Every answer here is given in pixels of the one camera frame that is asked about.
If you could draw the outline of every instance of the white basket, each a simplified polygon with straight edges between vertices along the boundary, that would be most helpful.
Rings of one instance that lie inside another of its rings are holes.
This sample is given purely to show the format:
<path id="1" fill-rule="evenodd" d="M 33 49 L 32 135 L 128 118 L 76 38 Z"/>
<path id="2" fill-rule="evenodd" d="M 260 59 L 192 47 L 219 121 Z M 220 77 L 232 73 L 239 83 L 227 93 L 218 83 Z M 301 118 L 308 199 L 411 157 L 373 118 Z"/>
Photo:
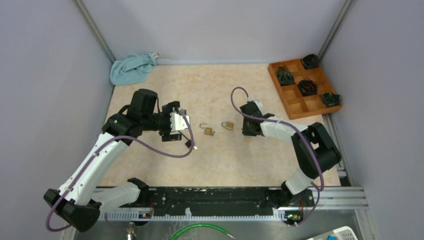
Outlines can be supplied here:
<path id="1" fill-rule="evenodd" d="M 335 237 L 338 240 L 358 240 L 352 228 L 348 226 L 342 226 L 340 228 L 328 231 L 319 236 L 314 236 L 307 240 L 327 240 L 329 236 Z"/>

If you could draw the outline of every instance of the gray floor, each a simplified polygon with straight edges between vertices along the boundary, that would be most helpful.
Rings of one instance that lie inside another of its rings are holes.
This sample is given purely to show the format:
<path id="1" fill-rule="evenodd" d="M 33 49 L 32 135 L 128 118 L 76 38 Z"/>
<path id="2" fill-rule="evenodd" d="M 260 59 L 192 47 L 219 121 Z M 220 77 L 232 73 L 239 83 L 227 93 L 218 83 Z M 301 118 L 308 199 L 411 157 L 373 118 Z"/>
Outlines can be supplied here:
<path id="1" fill-rule="evenodd" d="M 137 240 L 168 240 L 178 230 L 197 222 L 149 222 L 137 227 Z M 362 240 L 353 210 L 317 210 L 310 219 L 299 228 L 287 228 L 282 222 L 277 221 L 229 221 L 205 222 L 218 225 L 226 229 L 238 240 L 305 240 L 327 231 L 349 226 Z M 113 222 L 117 227 L 124 227 L 127 222 Z M 99 221 L 87 232 L 78 233 L 76 240 L 126 240 L 124 231 L 110 228 L 104 221 Z M 184 233 L 178 240 L 230 240 L 219 231 L 209 228 L 195 228 Z"/>

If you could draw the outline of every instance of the metal corner post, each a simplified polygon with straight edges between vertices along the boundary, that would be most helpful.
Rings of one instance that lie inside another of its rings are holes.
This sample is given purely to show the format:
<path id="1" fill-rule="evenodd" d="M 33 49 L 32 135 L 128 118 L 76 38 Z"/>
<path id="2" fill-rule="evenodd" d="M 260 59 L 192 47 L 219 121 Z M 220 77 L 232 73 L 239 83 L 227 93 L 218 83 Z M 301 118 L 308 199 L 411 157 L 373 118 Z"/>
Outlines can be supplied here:
<path id="1" fill-rule="evenodd" d="M 72 1 L 74 2 L 76 8 L 79 10 L 82 17 L 84 18 L 84 21 L 87 24 L 88 28 L 90 29 L 91 33 L 93 34 L 94 38 L 97 40 L 98 45 L 103 50 L 104 54 L 106 54 L 107 59 L 109 59 L 110 63 L 113 64 L 116 58 L 114 54 L 112 53 L 111 49 L 109 48 L 108 43 L 106 42 L 105 38 L 101 34 L 96 23 L 94 22 L 93 18 L 91 17 L 86 6 L 84 5 L 83 1 L 82 0 L 72 0 Z"/>
<path id="2" fill-rule="evenodd" d="M 340 13 L 338 14 L 337 19 L 335 20 L 330 32 L 328 33 L 327 38 L 324 41 L 324 44 L 322 45 L 321 49 L 318 53 L 318 59 L 321 61 L 321 59 L 324 57 L 324 55 L 327 52 L 327 49 L 329 48 L 331 42 L 333 41 L 334 36 L 336 35 L 337 31 L 340 28 L 340 25 L 342 24 L 343 20 L 345 20 L 345 17 L 349 10 L 352 8 L 356 0 L 346 0 L 343 7 L 341 8 Z"/>

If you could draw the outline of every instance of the white gear rack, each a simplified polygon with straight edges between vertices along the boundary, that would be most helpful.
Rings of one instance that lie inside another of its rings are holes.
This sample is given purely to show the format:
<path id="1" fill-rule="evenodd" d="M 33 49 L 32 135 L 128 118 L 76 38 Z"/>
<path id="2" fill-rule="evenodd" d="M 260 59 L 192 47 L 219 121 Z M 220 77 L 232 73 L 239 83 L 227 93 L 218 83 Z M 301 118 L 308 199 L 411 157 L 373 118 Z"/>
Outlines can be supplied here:
<path id="1" fill-rule="evenodd" d="M 153 215 L 150 218 L 140 217 L 142 214 L 149 213 L 149 209 L 146 207 L 142 208 L 120 208 L 117 210 L 112 210 L 107 213 L 107 220 L 109 222 L 119 221 L 119 222 L 150 222 L 150 221 L 160 221 L 160 222 L 173 222 L 173 221 L 208 221 L 208 222 L 231 222 L 231 221 L 287 221 L 284 217 L 285 211 L 279 209 L 273 209 L 273 215 L 267 216 L 193 216 L 190 208 L 185 210 L 185 215 L 180 216 L 170 216 L 166 214 L 165 216 L 155 216 Z M 98 221 L 105 221 L 105 216 L 101 215 L 98 218 Z"/>

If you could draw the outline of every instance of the green cable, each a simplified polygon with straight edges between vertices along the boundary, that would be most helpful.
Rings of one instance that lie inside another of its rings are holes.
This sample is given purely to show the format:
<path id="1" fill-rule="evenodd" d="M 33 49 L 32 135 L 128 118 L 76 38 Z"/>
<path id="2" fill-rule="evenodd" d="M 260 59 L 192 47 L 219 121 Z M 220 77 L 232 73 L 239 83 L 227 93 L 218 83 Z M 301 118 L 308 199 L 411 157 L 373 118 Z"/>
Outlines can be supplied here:
<path id="1" fill-rule="evenodd" d="M 227 232 L 227 230 L 225 230 L 224 228 L 222 228 L 220 226 L 216 226 L 216 225 L 208 224 L 208 223 L 198 223 L 198 224 L 193 224 L 193 225 L 184 227 L 183 229 L 181 229 L 177 233 L 175 233 L 169 240 L 175 240 L 179 236 L 181 236 L 181 234 L 187 232 L 188 230 L 199 228 L 199 227 L 205 227 L 205 228 L 215 229 L 215 230 L 218 230 L 218 231 L 222 232 L 223 234 L 227 235 L 228 237 L 230 237 L 232 239 L 236 239 L 235 237 L 233 237 L 233 235 L 229 234 Z"/>

